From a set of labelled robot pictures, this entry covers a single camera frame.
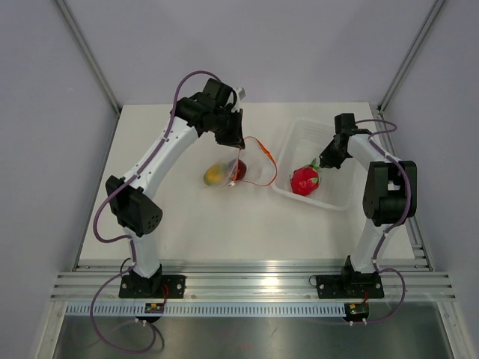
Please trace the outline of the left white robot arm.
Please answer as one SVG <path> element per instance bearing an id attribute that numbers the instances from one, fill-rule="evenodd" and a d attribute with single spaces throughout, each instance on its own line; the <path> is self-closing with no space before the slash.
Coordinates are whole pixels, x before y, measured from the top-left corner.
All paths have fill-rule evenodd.
<path id="1" fill-rule="evenodd" d="M 245 147 L 241 108 L 244 96 L 243 88 L 210 78 L 202 91 L 176 98 L 167 126 L 140 162 L 123 177 L 107 179 L 109 207 L 123 228 L 132 260 L 129 272 L 122 276 L 121 297 L 152 298 L 164 289 L 153 235 L 163 211 L 154 196 L 176 161 L 204 133 L 213 133 L 219 145 Z"/>

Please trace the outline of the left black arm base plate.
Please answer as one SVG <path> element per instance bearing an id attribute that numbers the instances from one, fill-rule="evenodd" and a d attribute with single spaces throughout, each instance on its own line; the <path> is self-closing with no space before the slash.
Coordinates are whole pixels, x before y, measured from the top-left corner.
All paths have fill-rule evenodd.
<path id="1" fill-rule="evenodd" d="M 133 272 L 121 278 L 118 296 L 127 299 L 182 299 L 185 284 L 186 277 L 182 275 L 161 274 L 145 278 Z"/>

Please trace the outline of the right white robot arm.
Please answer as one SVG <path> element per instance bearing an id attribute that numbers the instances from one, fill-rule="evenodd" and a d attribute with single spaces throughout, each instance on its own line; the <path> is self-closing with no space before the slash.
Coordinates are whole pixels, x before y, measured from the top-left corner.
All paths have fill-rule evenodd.
<path id="1" fill-rule="evenodd" d="M 379 258 L 394 230 L 417 209 L 417 165 L 384 150 L 358 124 L 352 113 L 335 116 L 334 137 L 319 156 L 322 169 L 338 169 L 353 158 L 367 171 L 361 238 L 339 274 L 315 277 L 321 299 L 383 298 Z"/>

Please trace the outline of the pink dragon fruit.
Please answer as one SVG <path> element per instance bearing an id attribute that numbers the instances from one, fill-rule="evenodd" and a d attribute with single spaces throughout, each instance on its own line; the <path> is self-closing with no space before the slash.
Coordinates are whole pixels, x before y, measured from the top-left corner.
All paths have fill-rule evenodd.
<path id="1" fill-rule="evenodd" d="M 294 194 L 308 196 L 316 191 L 321 182 L 318 159 L 296 169 L 290 176 L 290 187 Z"/>

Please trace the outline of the yellow green mango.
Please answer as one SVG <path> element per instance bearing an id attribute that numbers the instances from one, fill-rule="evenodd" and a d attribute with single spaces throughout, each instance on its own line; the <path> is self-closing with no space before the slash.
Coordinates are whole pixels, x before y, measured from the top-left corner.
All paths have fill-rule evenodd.
<path id="1" fill-rule="evenodd" d="M 211 165 L 204 173 L 203 181 L 208 186 L 222 185 L 229 179 L 230 171 L 224 162 Z"/>

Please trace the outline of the clear zip bag orange zipper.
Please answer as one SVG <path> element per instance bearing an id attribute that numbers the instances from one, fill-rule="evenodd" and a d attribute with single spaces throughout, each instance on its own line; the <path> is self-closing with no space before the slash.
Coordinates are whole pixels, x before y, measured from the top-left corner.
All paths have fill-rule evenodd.
<path id="1" fill-rule="evenodd" d="M 205 170 L 204 184 L 212 188 L 246 183 L 267 187 L 274 183 L 278 166 L 271 152 L 254 136 L 245 137 L 245 149 L 232 149 Z"/>

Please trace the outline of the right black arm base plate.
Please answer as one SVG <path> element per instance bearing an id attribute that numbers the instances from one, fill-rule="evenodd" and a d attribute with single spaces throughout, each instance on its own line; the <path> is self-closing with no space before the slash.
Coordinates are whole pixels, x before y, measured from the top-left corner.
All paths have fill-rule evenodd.
<path id="1" fill-rule="evenodd" d="M 382 281 L 377 273 L 314 276 L 319 299 L 382 299 Z"/>

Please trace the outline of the dark red apple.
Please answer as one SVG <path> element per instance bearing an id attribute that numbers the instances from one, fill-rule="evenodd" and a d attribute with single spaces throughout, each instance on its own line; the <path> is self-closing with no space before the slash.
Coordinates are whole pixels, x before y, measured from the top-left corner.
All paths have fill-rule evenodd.
<path id="1" fill-rule="evenodd" d="M 242 160 L 239 160 L 237 162 L 237 171 L 236 171 L 236 174 L 234 176 L 234 181 L 235 182 L 242 181 L 243 178 L 246 175 L 246 172 L 247 172 L 247 166 L 246 166 L 245 162 L 242 161 Z"/>

